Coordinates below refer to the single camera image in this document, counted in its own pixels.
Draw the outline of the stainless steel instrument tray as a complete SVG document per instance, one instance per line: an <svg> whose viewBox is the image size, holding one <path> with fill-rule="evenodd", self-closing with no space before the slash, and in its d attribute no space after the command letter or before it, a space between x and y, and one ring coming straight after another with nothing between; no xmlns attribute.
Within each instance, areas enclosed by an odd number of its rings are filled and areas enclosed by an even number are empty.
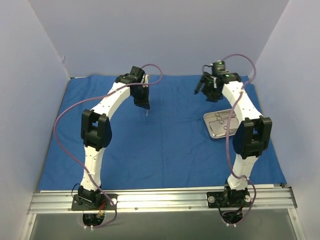
<svg viewBox="0 0 320 240"><path fill-rule="evenodd" d="M208 112L203 115L203 120L211 139L217 140L226 137L227 125L220 124L216 120L216 116L230 114L231 109ZM229 136L234 136L237 132L238 124L230 124Z"/></svg>

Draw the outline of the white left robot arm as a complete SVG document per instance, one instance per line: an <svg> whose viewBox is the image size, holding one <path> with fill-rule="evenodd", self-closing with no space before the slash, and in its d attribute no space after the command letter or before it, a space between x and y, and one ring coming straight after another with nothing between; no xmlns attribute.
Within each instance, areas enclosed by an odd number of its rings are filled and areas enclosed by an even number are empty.
<svg viewBox="0 0 320 240"><path fill-rule="evenodd" d="M104 151L112 139L111 118L120 105L130 96L135 106L149 110L149 86L146 73L126 73L116 78L108 96L92 109L84 110L81 116L81 139L84 144L85 160L83 178L78 196L90 210L101 203L101 167Z"/></svg>

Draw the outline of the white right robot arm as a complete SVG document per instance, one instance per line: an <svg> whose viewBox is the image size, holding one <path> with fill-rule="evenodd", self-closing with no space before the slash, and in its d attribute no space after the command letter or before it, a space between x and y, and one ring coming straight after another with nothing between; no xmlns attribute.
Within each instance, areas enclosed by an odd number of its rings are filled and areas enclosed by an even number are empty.
<svg viewBox="0 0 320 240"><path fill-rule="evenodd" d="M202 92L209 102L226 98L232 107L230 115L235 115L238 121L233 139L226 139L226 153L230 153L230 146L236 153L234 163L229 164L231 174L222 193L223 203L230 207L239 201L250 201L250 175L254 164L268 148L272 129L272 120L256 109L245 86L237 73L211 76L204 72L194 91Z"/></svg>

